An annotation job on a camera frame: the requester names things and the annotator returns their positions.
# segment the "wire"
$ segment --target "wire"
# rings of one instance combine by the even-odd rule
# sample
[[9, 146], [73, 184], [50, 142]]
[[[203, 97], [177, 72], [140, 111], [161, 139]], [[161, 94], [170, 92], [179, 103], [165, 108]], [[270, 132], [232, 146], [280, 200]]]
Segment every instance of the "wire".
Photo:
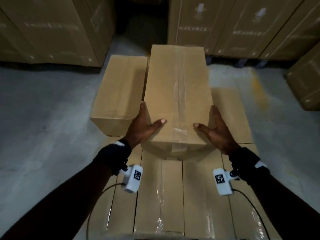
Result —
[[254, 210], [256, 211], [256, 213], [258, 214], [258, 216], [259, 216], [259, 218], [260, 218], [260, 220], [261, 220], [261, 222], [262, 222], [262, 225], [263, 225], [264, 229], [266, 230], [266, 235], [268, 236], [268, 239], [270, 240], [270, 236], [269, 236], [268, 230], [267, 230], [266, 226], [264, 225], [264, 222], [263, 222], [263, 220], [262, 220], [262, 218], [261, 218], [261, 215], [259, 214], [259, 212], [257, 211], [257, 209], [254, 207], [254, 205], [252, 204], [252, 202], [249, 200], [249, 198], [248, 198], [244, 193], [242, 193], [240, 190], [232, 189], [232, 191], [236, 191], [236, 192], [241, 193], [241, 194], [249, 201], [249, 203], [252, 205], [252, 207], [254, 208]]
[[[100, 199], [100, 197], [103, 195], [104, 192], [106, 192], [108, 189], [111, 189], [112, 187], [117, 186], [117, 185], [125, 185], [125, 184], [124, 183], [119, 183], [119, 184], [113, 184], [113, 185], [109, 186], [108, 188], [106, 188], [104, 191], [101, 192], [98, 200]], [[87, 222], [87, 230], [86, 230], [86, 234], [85, 234], [86, 240], [89, 239], [89, 222], [90, 222], [90, 218], [91, 218], [93, 210], [94, 210], [94, 207], [93, 207], [92, 211], [90, 211], [88, 222]]]

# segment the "person's left thumb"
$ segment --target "person's left thumb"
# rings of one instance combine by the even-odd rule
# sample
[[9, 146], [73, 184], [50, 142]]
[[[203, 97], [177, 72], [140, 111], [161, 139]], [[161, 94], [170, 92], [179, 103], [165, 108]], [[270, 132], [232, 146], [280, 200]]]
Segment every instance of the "person's left thumb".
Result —
[[160, 119], [154, 122], [150, 127], [152, 129], [152, 132], [155, 133], [158, 129], [162, 127], [163, 124], [165, 124], [167, 121], [165, 119]]

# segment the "concrete floor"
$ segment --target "concrete floor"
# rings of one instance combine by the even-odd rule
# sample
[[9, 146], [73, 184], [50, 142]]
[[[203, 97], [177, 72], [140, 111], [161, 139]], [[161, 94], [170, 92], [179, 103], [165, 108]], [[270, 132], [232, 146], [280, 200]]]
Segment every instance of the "concrete floor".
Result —
[[[98, 74], [57, 66], [0, 68], [0, 236], [92, 161], [104, 135], [90, 121], [90, 111], [108, 60], [112, 54], [145, 56], [146, 48], [137, 43], [116, 36]], [[320, 212], [320, 112], [300, 108], [281, 69], [263, 69], [257, 77], [251, 68], [211, 65], [209, 70], [211, 86], [240, 89], [271, 173]], [[76, 238], [84, 238], [83, 229]]]

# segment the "qr code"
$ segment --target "qr code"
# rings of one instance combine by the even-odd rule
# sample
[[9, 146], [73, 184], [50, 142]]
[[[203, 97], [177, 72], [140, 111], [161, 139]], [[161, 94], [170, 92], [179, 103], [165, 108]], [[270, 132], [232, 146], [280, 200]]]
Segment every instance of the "qr code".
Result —
[[225, 183], [225, 181], [224, 181], [224, 178], [223, 178], [223, 175], [222, 175], [222, 174], [216, 175], [215, 177], [216, 177], [217, 184]]
[[134, 176], [133, 176], [136, 180], [140, 181], [141, 178], [141, 173], [138, 172], [137, 170], [134, 172]]

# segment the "black wrist strap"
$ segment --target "black wrist strap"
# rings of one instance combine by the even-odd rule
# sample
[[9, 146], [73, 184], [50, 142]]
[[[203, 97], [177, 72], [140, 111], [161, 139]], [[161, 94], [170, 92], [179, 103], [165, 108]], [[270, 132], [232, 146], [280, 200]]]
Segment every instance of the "black wrist strap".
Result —
[[269, 169], [266, 167], [255, 167], [260, 158], [246, 147], [233, 151], [229, 156], [229, 160], [238, 176], [249, 185], [258, 178], [263, 178], [270, 174]]
[[94, 162], [101, 161], [112, 170], [112, 175], [118, 175], [121, 169], [126, 168], [131, 147], [125, 139], [119, 140], [117, 144], [110, 144], [102, 148], [94, 158]]

